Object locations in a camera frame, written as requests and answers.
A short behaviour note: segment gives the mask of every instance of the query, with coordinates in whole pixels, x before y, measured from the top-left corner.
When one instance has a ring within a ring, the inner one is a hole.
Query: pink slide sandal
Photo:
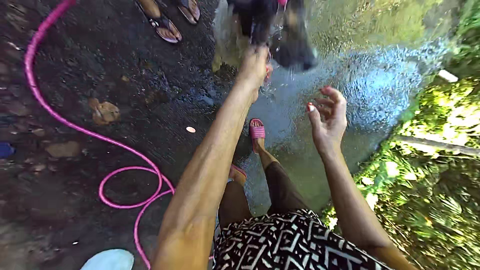
[[[252,123],[258,123],[260,126],[253,126]],[[252,146],[253,146],[253,140],[256,138],[265,138],[265,127],[262,121],[258,118],[253,118],[250,120],[250,138],[252,138]]]
[[[235,166],[235,165],[233,165],[233,164],[231,165],[231,167],[232,167],[232,169],[237,170],[237,171],[239,171],[241,174],[245,175],[245,179],[247,178],[247,173],[246,173],[244,170],[240,169],[239,167],[237,167],[237,166]]]

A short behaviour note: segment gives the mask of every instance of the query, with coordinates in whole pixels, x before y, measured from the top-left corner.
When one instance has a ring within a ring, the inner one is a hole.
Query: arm
[[[180,178],[152,269],[206,269],[216,212],[245,118],[266,75],[267,54],[267,47],[247,52],[234,87]]]
[[[394,269],[416,269],[394,246],[348,171],[340,149],[347,126],[347,101],[338,90],[329,86],[321,89],[321,92],[330,99],[315,99],[319,106],[309,103],[307,110],[312,123],[313,141],[325,166],[342,234],[345,239]]]

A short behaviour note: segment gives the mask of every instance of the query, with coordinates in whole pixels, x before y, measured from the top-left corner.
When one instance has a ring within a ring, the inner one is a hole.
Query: black and white patterned dress
[[[325,228],[317,214],[297,210],[223,228],[215,241],[215,270],[390,269]]]

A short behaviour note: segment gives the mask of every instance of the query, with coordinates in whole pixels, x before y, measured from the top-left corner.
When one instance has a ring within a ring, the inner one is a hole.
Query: white object
[[[454,83],[458,81],[458,77],[451,74],[450,72],[446,71],[445,69],[442,69],[438,75],[442,77],[443,79],[447,80],[450,83]]]
[[[124,249],[109,249],[95,254],[80,270],[132,270],[133,254]]]

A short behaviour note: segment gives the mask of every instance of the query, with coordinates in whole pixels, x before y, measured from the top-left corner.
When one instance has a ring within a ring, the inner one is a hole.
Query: hand
[[[246,51],[240,71],[235,80],[236,85],[255,90],[255,100],[258,97],[258,88],[263,84],[268,72],[273,70],[272,65],[267,64],[268,47],[250,46]]]
[[[325,86],[320,92],[330,99],[316,98],[317,106],[309,102],[307,112],[312,123],[313,142],[318,153],[322,155],[340,150],[347,127],[347,100],[342,93],[330,86]]]

